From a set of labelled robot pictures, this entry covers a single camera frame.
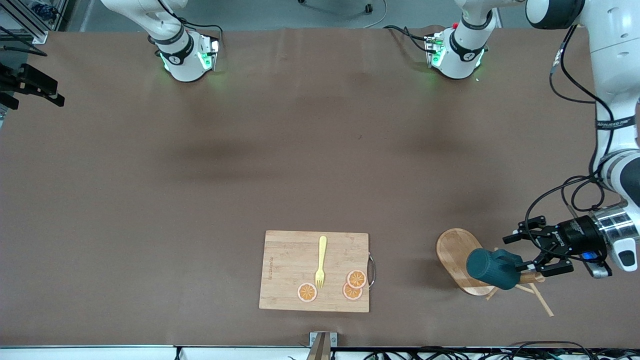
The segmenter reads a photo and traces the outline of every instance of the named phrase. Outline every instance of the oval wooden board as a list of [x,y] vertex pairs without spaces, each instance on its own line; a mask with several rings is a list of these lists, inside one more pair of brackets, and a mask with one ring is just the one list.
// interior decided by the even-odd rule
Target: oval wooden board
[[481,247],[476,237],[464,229],[449,229],[442,233],[436,242],[436,253],[440,262],[465,293],[475,296],[487,295],[494,288],[485,282],[475,280],[467,273],[469,254]]

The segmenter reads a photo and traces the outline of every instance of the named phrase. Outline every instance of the citrus slice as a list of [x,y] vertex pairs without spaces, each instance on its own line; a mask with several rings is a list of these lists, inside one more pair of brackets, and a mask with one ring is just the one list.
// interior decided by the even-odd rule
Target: citrus slice
[[367,284],[367,276],[360,270],[347,274],[347,284],[354,289],[362,289]]
[[312,302],[316,296],[318,296],[318,290],[310,282],[305,282],[298,288],[298,299],[304,302]]
[[363,292],[364,291],[362,291],[362,289],[354,289],[350,287],[348,283],[345,283],[342,287],[342,294],[349,300],[358,300],[362,296]]

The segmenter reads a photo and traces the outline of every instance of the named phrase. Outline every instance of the yellow fork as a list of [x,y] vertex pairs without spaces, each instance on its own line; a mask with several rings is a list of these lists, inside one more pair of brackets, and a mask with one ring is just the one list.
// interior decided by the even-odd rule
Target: yellow fork
[[318,252],[318,271],[316,271],[316,288],[322,288],[324,285],[324,252],[326,251],[326,236],[320,236],[320,249]]

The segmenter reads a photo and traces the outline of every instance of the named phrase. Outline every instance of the gray floor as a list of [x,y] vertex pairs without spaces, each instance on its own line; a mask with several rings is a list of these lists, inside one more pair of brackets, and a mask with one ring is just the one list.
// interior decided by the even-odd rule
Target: gray floor
[[[269,30],[279,28],[361,28],[384,14],[382,0],[371,0],[373,13],[365,14],[367,0],[191,0],[180,16],[191,22],[218,24],[225,30]],[[431,24],[449,26],[460,19],[453,0],[387,0],[388,13],[376,28],[393,24],[422,28]],[[505,28],[528,27],[524,6],[500,11]],[[68,31],[141,31],[125,17],[111,12],[100,0],[77,0],[69,17]]]

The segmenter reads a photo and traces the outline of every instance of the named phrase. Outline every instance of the brown table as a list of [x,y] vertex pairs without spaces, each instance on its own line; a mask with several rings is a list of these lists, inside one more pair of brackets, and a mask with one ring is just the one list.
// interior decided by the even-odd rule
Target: brown table
[[[329,329],[348,346],[636,346],[638,274],[576,264],[539,286],[549,318],[523,291],[463,293],[435,254],[451,227],[500,246],[585,173],[593,109],[547,84],[563,35],[498,30],[453,81],[387,30],[229,33],[226,72],[178,83],[144,33],[52,34],[31,63],[67,105],[21,97],[0,131],[0,343],[295,345]],[[591,86],[585,33],[567,66]],[[557,196],[535,214],[569,217]],[[371,312],[258,309],[268,229],[369,233]]]

